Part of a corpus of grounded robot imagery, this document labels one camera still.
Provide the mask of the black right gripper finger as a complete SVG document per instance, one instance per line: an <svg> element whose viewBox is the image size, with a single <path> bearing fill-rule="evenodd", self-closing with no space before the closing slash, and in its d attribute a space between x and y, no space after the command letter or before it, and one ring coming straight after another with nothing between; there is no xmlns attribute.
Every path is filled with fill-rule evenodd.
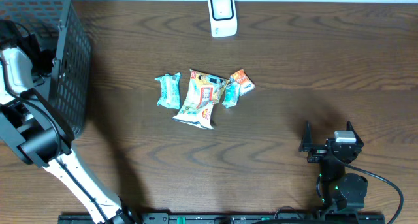
<svg viewBox="0 0 418 224"><path fill-rule="evenodd" d="M312 134L310 129L310 123L306 121L304 134L302 136L302 140L300 141L300 145L298 150L300 152L308 152L313 146Z"/></svg>
<svg viewBox="0 0 418 224"><path fill-rule="evenodd" d="M354 130L354 127L350 121L347 121L346 123L346 129L347 131L350 131L354 134L355 137L355 143L358 146L364 146L364 142L361 140L360 136L357 134L357 132Z"/></svg>

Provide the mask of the orange tissue pack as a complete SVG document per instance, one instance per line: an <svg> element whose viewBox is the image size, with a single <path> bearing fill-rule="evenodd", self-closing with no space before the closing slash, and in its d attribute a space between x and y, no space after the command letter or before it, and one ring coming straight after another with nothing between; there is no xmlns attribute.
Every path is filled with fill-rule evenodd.
<svg viewBox="0 0 418 224"><path fill-rule="evenodd" d="M230 80L237 82L240 86L240 96L243 96L255 89L255 84L251 81L244 69L240 69L230 75Z"/></svg>

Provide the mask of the green tissue pack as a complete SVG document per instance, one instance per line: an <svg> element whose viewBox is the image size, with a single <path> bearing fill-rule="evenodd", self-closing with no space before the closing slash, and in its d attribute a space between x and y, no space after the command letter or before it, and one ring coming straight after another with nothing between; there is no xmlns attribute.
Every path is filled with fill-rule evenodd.
<svg viewBox="0 0 418 224"><path fill-rule="evenodd" d="M222 105L225 108L236 106L240 96L240 84L238 82L230 83L225 89L225 97Z"/></svg>

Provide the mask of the yellow snack bag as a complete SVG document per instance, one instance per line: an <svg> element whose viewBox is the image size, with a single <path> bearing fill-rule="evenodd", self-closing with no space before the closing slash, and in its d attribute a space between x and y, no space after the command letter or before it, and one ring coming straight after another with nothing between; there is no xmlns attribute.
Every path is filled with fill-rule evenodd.
<svg viewBox="0 0 418 224"><path fill-rule="evenodd" d="M174 120L201 129L213 129L212 111L221 99L228 79L190 69L188 92Z"/></svg>

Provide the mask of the pale green wet wipes pack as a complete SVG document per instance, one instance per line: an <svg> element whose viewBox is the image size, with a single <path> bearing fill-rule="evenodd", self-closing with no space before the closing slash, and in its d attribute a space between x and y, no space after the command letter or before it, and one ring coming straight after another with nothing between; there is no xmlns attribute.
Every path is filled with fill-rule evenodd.
<svg viewBox="0 0 418 224"><path fill-rule="evenodd" d="M155 78L161 85L161 96L157 102L157 106L180 109L180 79L180 72Z"/></svg>

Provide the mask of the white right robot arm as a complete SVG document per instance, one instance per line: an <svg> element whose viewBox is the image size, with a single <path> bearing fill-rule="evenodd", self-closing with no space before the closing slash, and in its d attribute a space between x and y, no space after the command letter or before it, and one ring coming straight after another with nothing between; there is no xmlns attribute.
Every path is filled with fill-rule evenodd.
<svg viewBox="0 0 418 224"><path fill-rule="evenodd" d="M345 131L335 131L334 136L323 144L313 142L310 124L305 124L299 150L307 153L307 162L319 164L317 194L323 202L319 211L322 218L355 213L364 208L368 180L346 172L346 167L356 160L363 146L350 122L347 122Z"/></svg>

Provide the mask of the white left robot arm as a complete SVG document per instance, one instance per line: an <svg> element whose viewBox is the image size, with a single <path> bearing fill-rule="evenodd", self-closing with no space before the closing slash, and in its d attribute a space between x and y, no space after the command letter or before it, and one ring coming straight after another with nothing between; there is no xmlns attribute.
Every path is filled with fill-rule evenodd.
<svg viewBox="0 0 418 224"><path fill-rule="evenodd" d="M80 37L40 37L1 21L1 140L24 163L59 179L94 223L138 223L73 145L85 114L89 43Z"/></svg>

